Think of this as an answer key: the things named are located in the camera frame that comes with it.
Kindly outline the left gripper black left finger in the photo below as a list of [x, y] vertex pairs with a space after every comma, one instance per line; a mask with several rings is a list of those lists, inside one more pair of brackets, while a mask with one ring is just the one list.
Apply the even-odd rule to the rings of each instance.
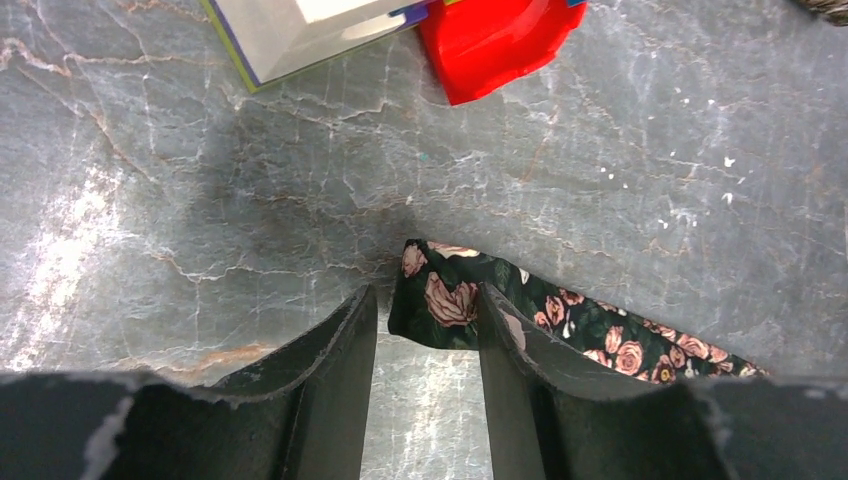
[[1, 378], [5, 479], [356, 479], [375, 289], [211, 386], [144, 371]]

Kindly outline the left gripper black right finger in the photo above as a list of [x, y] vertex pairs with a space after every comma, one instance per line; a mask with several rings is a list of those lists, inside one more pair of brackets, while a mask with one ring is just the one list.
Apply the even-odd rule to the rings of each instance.
[[495, 288], [477, 297], [498, 479], [843, 479], [847, 383], [766, 376], [656, 385], [583, 356]]

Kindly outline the black pink floral tie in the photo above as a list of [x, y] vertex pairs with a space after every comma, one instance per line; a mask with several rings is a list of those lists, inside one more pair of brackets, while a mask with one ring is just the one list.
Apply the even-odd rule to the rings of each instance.
[[693, 335], [557, 286], [505, 259], [423, 239], [404, 246], [388, 329], [436, 349], [475, 350], [475, 303], [484, 284], [542, 330], [626, 376], [668, 384], [766, 373]]

